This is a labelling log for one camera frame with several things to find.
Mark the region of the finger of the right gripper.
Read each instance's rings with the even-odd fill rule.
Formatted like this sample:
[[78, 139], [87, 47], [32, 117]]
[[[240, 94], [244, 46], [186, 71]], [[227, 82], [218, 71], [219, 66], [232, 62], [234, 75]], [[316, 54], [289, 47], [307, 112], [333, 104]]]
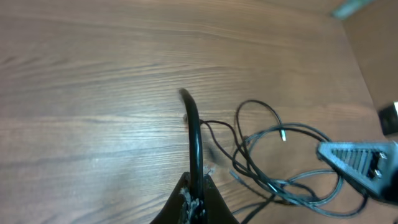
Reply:
[[317, 156], [359, 193], [397, 203], [396, 142], [321, 142]]

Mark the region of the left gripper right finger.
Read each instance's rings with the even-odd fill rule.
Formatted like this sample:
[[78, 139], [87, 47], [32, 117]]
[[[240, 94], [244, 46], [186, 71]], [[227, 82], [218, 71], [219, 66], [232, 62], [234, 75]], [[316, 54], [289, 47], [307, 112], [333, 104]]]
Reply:
[[203, 184], [207, 224], [239, 224], [210, 175], [204, 176]]

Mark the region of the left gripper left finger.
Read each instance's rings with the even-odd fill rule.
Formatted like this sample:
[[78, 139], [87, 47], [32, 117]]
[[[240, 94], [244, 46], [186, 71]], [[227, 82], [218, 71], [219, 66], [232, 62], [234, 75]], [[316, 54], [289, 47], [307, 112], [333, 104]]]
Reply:
[[163, 208], [150, 224], [194, 223], [195, 199], [191, 193], [190, 173], [184, 172]]

